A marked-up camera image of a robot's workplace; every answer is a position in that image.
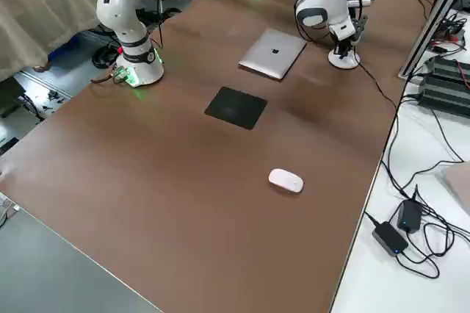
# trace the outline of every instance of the brown table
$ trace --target brown table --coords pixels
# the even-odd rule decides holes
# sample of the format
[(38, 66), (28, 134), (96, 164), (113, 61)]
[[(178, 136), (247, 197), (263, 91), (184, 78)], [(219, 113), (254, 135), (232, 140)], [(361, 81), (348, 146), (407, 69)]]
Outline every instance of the brown table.
[[(422, 9), (367, 12), (358, 51), (398, 99)], [(86, 88), (2, 157), (0, 191), (166, 313), (326, 312), (393, 111), (313, 44), (282, 83), (239, 70), (268, 26), (296, 32), (292, 0), (195, 0), (164, 25), (160, 83)], [(222, 86), (269, 101), (253, 131), (204, 115)]]

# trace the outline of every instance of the blue object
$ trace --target blue object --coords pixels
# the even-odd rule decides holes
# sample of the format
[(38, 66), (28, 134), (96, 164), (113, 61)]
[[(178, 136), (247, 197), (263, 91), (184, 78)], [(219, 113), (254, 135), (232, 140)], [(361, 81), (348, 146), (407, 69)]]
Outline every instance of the blue object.
[(52, 51), (48, 55), (48, 60), (52, 61), (54, 58), (57, 58), (58, 56), (62, 56), (64, 53), (76, 49), (79, 46), (79, 42), (80, 42), (79, 36), (74, 35), (67, 43), (64, 43), (62, 46)]

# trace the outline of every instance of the black mouse pad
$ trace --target black mouse pad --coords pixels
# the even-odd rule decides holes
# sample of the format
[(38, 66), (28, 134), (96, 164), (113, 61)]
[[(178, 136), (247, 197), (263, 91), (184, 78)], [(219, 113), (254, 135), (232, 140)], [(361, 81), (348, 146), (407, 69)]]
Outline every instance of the black mouse pad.
[(253, 129), (264, 111), (267, 101), (256, 96), (222, 87), (206, 109), (206, 115)]

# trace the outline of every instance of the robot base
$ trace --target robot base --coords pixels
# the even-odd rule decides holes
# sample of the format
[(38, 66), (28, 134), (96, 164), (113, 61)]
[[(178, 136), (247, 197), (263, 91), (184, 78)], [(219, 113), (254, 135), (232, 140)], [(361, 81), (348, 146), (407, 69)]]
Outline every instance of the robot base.
[(350, 50), (347, 53), (347, 56), (343, 58), (340, 58), (340, 55), (336, 54), (335, 50), (331, 50), (328, 54), (328, 61), (330, 61), (332, 65), (340, 69), (353, 69), (359, 65), (361, 58), (358, 54), (355, 54), (353, 50)]
[(126, 83), (132, 87), (139, 87), (140, 85), (153, 84), (163, 77), (165, 72), (162, 61), (156, 53), (156, 59), (148, 64), (132, 63), (120, 55), (116, 60), (116, 69), (125, 69), (128, 72)]

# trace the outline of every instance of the red wire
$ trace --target red wire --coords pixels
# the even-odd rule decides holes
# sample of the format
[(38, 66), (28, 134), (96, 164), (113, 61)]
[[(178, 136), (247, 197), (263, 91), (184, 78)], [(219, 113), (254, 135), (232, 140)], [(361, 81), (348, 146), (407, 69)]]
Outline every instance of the red wire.
[(465, 83), (467, 88), (470, 89), (470, 84), (469, 84), (469, 82), (467, 82), (467, 78), (465, 77), (465, 73), (463, 72), (463, 69), (462, 69), (462, 66), (460, 65), (460, 62), (458, 62), (457, 60), (454, 60), (454, 61), (456, 61), (457, 65), (458, 65), (458, 69), (460, 71), (460, 74), (462, 75), (463, 82)]

